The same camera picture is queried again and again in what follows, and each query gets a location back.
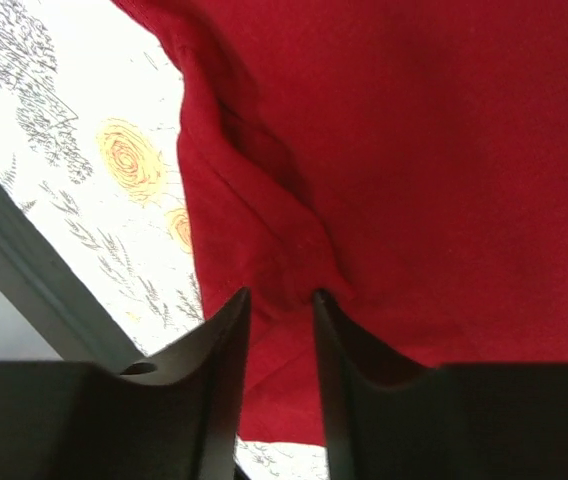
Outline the red t-shirt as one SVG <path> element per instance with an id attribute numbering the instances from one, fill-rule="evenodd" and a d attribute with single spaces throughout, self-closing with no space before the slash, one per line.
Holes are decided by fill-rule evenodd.
<path id="1" fill-rule="evenodd" d="M 252 292 L 239 434 L 321 444 L 311 299 L 419 363 L 568 361 L 568 1 L 122 1 L 184 80 L 203 309 Z"/>

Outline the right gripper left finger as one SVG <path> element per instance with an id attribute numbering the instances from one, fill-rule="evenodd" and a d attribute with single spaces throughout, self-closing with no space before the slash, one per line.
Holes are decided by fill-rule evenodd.
<path id="1" fill-rule="evenodd" d="M 0 479 L 231 479 L 250 330 L 241 289 L 119 374 L 0 361 Z"/>

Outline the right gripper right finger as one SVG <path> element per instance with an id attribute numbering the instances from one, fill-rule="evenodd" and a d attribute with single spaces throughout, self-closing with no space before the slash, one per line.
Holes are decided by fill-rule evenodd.
<path id="1" fill-rule="evenodd" d="M 568 479 L 568 363 L 429 368 L 313 299 L 333 479 Z"/>

